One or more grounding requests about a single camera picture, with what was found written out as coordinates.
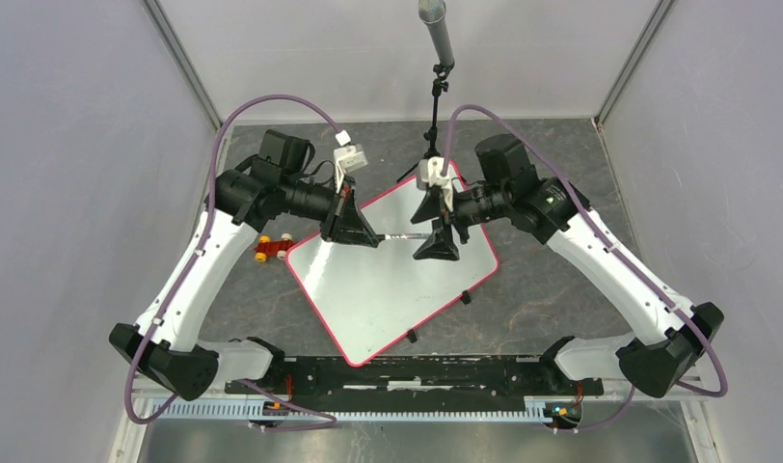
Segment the black white whiteboard marker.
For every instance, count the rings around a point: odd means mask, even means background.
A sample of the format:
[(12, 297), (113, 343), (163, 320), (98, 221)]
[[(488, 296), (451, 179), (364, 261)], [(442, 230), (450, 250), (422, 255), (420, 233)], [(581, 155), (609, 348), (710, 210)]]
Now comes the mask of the black white whiteboard marker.
[(378, 241), (389, 240), (426, 240), (430, 237), (430, 233), (414, 232), (414, 233), (381, 233), (377, 234)]

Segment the pink framed whiteboard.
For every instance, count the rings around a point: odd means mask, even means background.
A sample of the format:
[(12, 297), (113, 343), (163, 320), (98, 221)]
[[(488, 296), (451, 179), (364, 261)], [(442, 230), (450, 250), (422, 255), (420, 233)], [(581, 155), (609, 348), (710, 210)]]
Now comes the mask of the pink framed whiteboard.
[(482, 227), (472, 229), (458, 261), (415, 260), (420, 244), (347, 246), (314, 234), (288, 251), (288, 269), (349, 366), (366, 364), (500, 268)]

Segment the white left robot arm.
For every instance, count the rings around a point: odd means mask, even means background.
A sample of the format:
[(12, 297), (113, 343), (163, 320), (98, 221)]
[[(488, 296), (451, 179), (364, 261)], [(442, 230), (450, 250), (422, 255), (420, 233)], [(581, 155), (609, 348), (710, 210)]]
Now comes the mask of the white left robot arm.
[(363, 147), (335, 149), (330, 183), (311, 181), (306, 169), (314, 154), (310, 141), (269, 129), (257, 153), (216, 178), (215, 195), (161, 292), (135, 322), (119, 323), (109, 335), (137, 372), (183, 400), (237, 379), (268, 394), (284, 384), (285, 367), (264, 343), (201, 342), (199, 331), (239, 257), (282, 214), (317, 222), (330, 243), (379, 246), (383, 238), (357, 207), (351, 176), (367, 164)]

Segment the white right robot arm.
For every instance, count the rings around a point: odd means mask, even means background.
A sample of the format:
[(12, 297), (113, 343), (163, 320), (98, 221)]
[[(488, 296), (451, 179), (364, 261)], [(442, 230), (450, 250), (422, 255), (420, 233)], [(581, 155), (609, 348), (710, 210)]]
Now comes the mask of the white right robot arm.
[(455, 187), (445, 158), (420, 160), (415, 180), (424, 197), (411, 221), (430, 223), (432, 232), (414, 259), (457, 261), (472, 227), (506, 219), (574, 265), (631, 328), (624, 336), (557, 341), (539, 368), (547, 391), (563, 394), (580, 380), (619, 379), (656, 398), (675, 386), (699, 393), (683, 377), (709, 353), (722, 311), (711, 302), (694, 304), (654, 275), (570, 182), (540, 177), (514, 135), (489, 137), (475, 154), (483, 179), (464, 191)]

